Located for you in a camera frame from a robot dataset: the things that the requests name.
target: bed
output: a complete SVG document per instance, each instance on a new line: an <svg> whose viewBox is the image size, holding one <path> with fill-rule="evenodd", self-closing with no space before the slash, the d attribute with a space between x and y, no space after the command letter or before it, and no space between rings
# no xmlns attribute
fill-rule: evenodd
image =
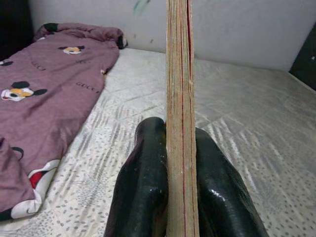
<svg viewBox="0 0 316 237"><path fill-rule="evenodd" d="M196 125L240 172L272 237L316 237L316 93L288 73L196 60ZM102 237L144 118L165 119L165 55L126 48L35 216L0 236Z"/></svg>

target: purple blanket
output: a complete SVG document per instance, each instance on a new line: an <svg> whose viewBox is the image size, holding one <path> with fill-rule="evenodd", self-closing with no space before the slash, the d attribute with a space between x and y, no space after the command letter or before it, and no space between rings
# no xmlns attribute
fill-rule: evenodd
<svg viewBox="0 0 316 237"><path fill-rule="evenodd" d="M124 48L117 28L46 24L0 62L0 221L38 212Z"/></svg>

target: cartoon character print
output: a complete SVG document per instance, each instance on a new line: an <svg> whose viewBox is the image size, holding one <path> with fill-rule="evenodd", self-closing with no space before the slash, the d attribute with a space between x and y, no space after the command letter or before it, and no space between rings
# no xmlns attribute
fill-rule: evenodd
<svg viewBox="0 0 316 237"><path fill-rule="evenodd" d="M33 95L43 95L47 92L46 89L33 91L29 88L30 84L27 81L19 81L12 84L12 89L3 90L1 93L2 100L11 100L19 102Z"/></svg>
<svg viewBox="0 0 316 237"><path fill-rule="evenodd" d="M64 53L67 54L79 54L81 50L84 49L84 46L77 46L77 47L60 47L58 49L62 49Z"/></svg>
<svg viewBox="0 0 316 237"><path fill-rule="evenodd" d="M28 177L33 188L35 199L16 204L11 209L11 218L17 219L31 216L38 212L59 162L59 159L51 160L43 168L33 170L29 173Z"/></svg>
<svg viewBox="0 0 316 237"><path fill-rule="evenodd" d="M22 148L20 148L20 147L11 147L11 149L14 150L15 152L19 152L19 153L20 153L20 158L19 158L19 160L23 158L23 156L24 156L24 150L23 150Z"/></svg>
<svg viewBox="0 0 316 237"><path fill-rule="evenodd" d="M12 61L9 61L9 62L5 62L5 61L0 61L0 66L10 66L13 62Z"/></svg>

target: white wall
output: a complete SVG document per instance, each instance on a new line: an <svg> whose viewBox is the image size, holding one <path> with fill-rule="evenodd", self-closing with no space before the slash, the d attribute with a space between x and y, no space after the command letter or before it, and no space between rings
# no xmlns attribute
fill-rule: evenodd
<svg viewBox="0 0 316 237"><path fill-rule="evenodd" d="M130 47L165 51L165 0L30 4L35 29L47 22L116 26ZM286 71L316 20L316 0L193 0L193 9L197 57Z"/></svg>

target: patterned mattress cover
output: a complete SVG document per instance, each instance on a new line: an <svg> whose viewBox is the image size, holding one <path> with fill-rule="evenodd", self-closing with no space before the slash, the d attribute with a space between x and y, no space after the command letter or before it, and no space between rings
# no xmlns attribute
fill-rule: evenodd
<svg viewBox="0 0 316 237"><path fill-rule="evenodd" d="M316 237L316 93L289 74L196 60L196 124L240 172L272 237ZM144 118L165 119L165 55L125 49L40 212L0 236L102 237Z"/></svg>

